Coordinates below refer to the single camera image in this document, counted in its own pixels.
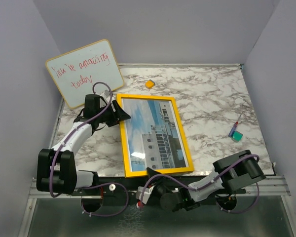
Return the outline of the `yellow picture frame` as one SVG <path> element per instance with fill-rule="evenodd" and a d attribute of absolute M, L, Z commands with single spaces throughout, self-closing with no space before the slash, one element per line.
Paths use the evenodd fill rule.
<path fill-rule="evenodd" d="M 183 141 L 183 145 L 184 145 L 184 149 L 186 152 L 186 156 L 187 156 L 187 160 L 189 163 L 189 167 L 187 168 L 171 168 L 171 169 L 156 169 L 157 172 L 163 173 L 163 174 L 173 174 L 173 173 L 189 173 L 194 171 L 194 165 L 193 165 L 193 161 L 191 158 L 191 154 L 188 148 L 188 144 L 187 144 L 187 139 L 184 133 L 184 129 L 183 129 L 183 125 L 180 119 L 180 115 L 179 115 L 179 111 L 177 108 L 177 104 L 175 101 L 174 97 L 170 97 L 170 96 L 155 96 L 155 95 L 135 95 L 135 94 L 118 94 L 116 96 L 117 98 L 117 102 L 119 103 L 119 105 L 121 106 L 121 108 L 123 109 L 122 106 L 122 99 L 123 98 L 140 98 L 140 99 L 156 99 L 156 100 L 169 100 L 171 101 L 173 108 L 174 108 L 174 113 L 176 116 L 176 120 L 178 122 L 178 127 L 179 127 L 179 131 L 181 133 L 181 137 L 182 137 L 182 141 Z M 124 159 L 124 170 L 125 170 L 125 176 L 126 177 L 141 177 L 141 176 L 146 176 L 147 175 L 147 171 L 137 171 L 137 172 L 133 172 L 130 170 L 130 161 L 128 158 L 128 151 L 127 151 L 127 140 L 126 140 L 126 135 L 125 135 L 125 127 L 124 127 L 124 123 L 126 122 L 123 121 L 120 124 L 120 134 L 121 134 L 121 145 L 122 145 L 122 154 L 123 154 L 123 159 Z"/>

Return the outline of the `small whiteboard yellow rim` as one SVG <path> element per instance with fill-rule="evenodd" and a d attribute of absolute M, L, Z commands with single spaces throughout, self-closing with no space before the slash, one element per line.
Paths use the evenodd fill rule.
<path fill-rule="evenodd" d="M 71 109 L 84 104 L 85 95 L 93 93 L 96 82 L 104 82 L 112 91 L 124 86 L 124 78 L 107 39 L 49 59 L 45 65 Z"/>

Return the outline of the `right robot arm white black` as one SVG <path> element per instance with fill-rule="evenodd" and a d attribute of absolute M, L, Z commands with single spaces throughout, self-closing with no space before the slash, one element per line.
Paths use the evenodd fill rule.
<path fill-rule="evenodd" d="M 148 181 L 137 190 L 138 206 L 147 204 L 150 196 L 156 195 L 161 208 L 172 212 L 198 208 L 203 201 L 220 191 L 227 193 L 224 197 L 215 198 L 221 211 L 234 214 L 236 199 L 231 198 L 231 195 L 249 185 L 257 185 L 266 178 L 259 166 L 259 156 L 249 150 L 214 162 L 209 175 L 187 185 L 151 168 L 147 168 L 147 173 Z"/>

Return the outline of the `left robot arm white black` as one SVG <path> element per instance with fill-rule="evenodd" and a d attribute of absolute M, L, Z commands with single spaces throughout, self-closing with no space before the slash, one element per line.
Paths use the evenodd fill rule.
<path fill-rule="evenodd" d="M 39 152 L 37 190 L 57 196 L 72 194 L 82 188 L 89 195 L 95 194 L 99 189 L 98 175 L 93 171 L 77 170 L 74 157 L 100 124 L 112 127 L 130 118 L 116 100 L 106 101 L 100 95 L 86 95 L 84 109 L 68 134 L 52 148 Z"/>

